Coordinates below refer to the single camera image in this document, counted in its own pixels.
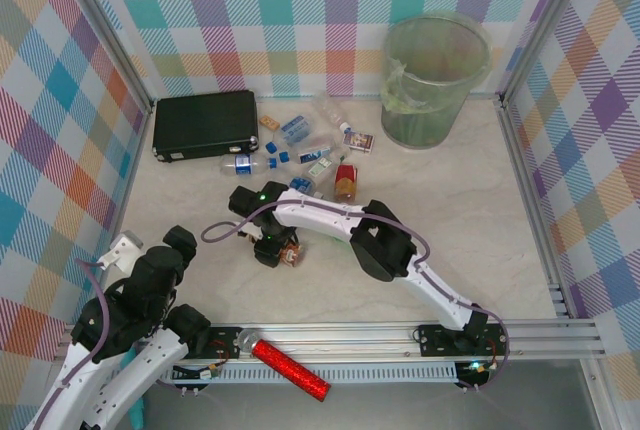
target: plaid backdrop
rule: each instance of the plaid backdrop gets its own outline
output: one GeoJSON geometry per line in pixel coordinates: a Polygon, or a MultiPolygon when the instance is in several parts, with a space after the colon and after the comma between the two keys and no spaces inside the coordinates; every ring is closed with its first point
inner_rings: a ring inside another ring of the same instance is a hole
{"type": "MultiPolygon", "coordinates": [[[[159,96],[249,87],[265,96],[376,95],[390,24],[435,9],[483,23],[497,62],[525,0],[101,0],[159,96]]],[[[494,88],[482,88],[493,92],[494,88]]]]}
{"type": "Polygon", "coordinates": [[[571,0],[512,105],[581,317],[640,428],[640,0],[571,0]]]}
{"type": "Polygon", "coordinates": [[[143,114],[75,0],[0,0],[0,428],[40,405],[143,114]]]}

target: beige floor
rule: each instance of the beige floor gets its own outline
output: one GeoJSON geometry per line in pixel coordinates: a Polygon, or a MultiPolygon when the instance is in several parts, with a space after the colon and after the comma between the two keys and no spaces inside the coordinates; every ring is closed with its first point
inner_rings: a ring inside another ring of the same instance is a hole
{"type": "MultiPolygon", "coordinates": [[[[372,155],[352,154],[358,166],[357,203],[385,202],[432,247],[430,265],[458,292],[505,318],[553,318],[553,305],[491,101],[465,104],[439,147],[410,151],[380,126],[380,103],[342,103],[354,128],[376,136],[372,155]]],[[[286,121],[311,112],[309,102],[269,101],[259,113],[286,121]]],[[[262,188],[267,177],[223,177],[219,159],[157,162],[148,132],[123,229],[145,246],[180,224],[199,236],[208,224],[234,216],[228,197],[237,185],[262,188]]],[[[261,133],[262,143],[270,136],[261,133]]],[[[300,166],[268,177],[288,183],[300,166]]],[[[271,269],[251,245],[232,237],[199,242],[198,255],[178,288],[212,322],[336,322],[433,319],[430,309],[401,286],[382,283],[358,266],[348,245],[300,231],[306,246],[297,268],[271,269]]],[[[113,281],[117,275],[110,275],[113,281]]]]}

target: red cylinder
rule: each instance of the red cylinder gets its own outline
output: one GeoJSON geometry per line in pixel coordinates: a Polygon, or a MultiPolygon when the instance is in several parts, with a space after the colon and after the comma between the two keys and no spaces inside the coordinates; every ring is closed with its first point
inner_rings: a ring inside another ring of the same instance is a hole
{"type": "Polygon", "coordinates": [[[286,356],[269,342],[258,341],[251,353],[309,395],[324,402],[331,385],[286,356]]]}

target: red glitter tube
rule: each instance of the red glitter tube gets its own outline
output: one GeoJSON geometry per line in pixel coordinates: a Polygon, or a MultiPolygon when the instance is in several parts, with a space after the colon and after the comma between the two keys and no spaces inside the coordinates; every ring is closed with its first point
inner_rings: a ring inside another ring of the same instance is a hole
{"type": "Polygon", "coordinates": [[[243,351],[250,351],[254,357],[269,365],[294,385],[324,402],[331,385],[289,358],[269,342],[260,339],[255,331],[243,330],[238,336],[238,342],[243,351]]]}

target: black case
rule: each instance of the black case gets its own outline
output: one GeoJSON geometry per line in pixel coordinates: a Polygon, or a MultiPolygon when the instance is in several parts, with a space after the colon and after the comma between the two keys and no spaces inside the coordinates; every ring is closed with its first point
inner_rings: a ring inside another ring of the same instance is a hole
{"type": "Polygon", "coordinates": [[[212,93],[158,102],[153,154],[161,162],[257,149],[258,115],[253,92],[212,93]]]}

